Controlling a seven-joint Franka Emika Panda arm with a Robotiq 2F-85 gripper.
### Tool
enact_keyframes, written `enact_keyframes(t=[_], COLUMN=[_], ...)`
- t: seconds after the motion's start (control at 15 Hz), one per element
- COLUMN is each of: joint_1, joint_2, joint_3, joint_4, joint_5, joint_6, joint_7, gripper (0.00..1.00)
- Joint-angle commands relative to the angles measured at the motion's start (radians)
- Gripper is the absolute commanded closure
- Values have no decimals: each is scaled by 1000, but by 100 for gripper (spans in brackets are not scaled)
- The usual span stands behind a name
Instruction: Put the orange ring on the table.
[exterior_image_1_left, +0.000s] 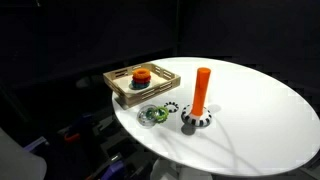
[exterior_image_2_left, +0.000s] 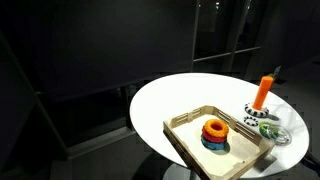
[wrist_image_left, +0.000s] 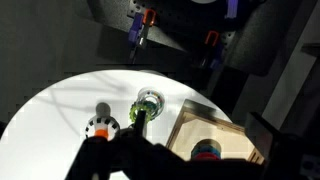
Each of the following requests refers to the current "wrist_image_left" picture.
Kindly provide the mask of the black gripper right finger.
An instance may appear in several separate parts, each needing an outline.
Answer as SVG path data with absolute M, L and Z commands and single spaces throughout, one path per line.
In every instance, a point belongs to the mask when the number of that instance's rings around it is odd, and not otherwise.
M 144 127 L 146 124 L 147 112 L 141 110 L 137 113 L 136 121 L 134 123 L 134 133 L 136 136 L 143 136 Z

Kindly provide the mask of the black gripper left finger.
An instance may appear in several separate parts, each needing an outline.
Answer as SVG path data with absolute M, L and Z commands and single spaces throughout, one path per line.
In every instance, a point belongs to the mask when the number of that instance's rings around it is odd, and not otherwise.
M 84 140 L 65 180 L 109 180 L 110 166 L 102 152 L 105 143 L 101 137 Z

